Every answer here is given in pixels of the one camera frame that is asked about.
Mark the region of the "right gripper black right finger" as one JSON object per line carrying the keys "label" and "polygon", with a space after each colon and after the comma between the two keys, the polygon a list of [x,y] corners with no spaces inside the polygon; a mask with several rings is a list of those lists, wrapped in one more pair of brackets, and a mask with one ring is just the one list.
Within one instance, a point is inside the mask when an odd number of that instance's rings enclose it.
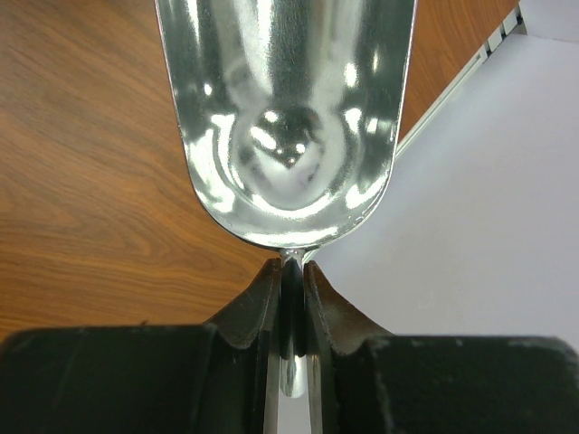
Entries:
{"label": "right gripper black right finger", "polygon": [[315,433],[575,433],[578,355],[543,336],[393,335],[304,269]]}

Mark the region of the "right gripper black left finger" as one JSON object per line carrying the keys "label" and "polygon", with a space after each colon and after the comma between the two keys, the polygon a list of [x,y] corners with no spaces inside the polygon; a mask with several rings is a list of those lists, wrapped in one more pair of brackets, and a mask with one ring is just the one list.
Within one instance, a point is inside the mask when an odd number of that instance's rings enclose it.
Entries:
{"label": "right gripper black left finger", "polygon": [[36,328],[1,344],[4,433],[274,433],[281,265],[197,325]]}

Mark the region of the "silver metal scoop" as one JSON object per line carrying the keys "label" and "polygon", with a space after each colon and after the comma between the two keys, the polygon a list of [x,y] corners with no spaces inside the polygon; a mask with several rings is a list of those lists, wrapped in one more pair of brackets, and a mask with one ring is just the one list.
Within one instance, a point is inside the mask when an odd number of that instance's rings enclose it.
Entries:
{"label": "silver metal scoop", "polygon": [[306,390],[303,269],[381,202],[393,170],[414,1],[158,1],[195,194],[280,254],[280,388]]}

